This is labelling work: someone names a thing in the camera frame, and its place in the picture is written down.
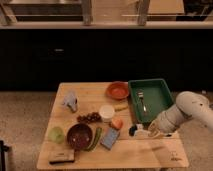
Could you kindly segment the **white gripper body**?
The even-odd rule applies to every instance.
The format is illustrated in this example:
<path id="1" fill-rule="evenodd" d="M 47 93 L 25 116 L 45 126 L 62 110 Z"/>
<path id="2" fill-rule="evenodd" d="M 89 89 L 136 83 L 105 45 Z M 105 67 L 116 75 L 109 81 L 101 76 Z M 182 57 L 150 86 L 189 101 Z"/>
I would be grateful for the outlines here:
<path id="1" fill-rule="evenodd" d="M 169 134 L 173 134 L 177 127 L 169 122 L 160 122 L 154 120 L 148 127 L 148 136 L 151 138 L 165 137 Z"/>

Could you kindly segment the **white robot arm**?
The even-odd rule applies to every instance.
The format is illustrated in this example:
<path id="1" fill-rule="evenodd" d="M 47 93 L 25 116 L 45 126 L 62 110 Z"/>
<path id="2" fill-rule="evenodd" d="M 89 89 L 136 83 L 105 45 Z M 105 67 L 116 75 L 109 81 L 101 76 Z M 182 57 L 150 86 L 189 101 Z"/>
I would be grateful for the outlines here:
<path id="1" fill-rule="evenodd" d="M 191 119 L 197 119 L 213 131 L 213 110 L 204 95 L 184 91 L 176 96 L 175 103 L 160 112 L 148 127 L 149 137 L 172 134 Z"/>

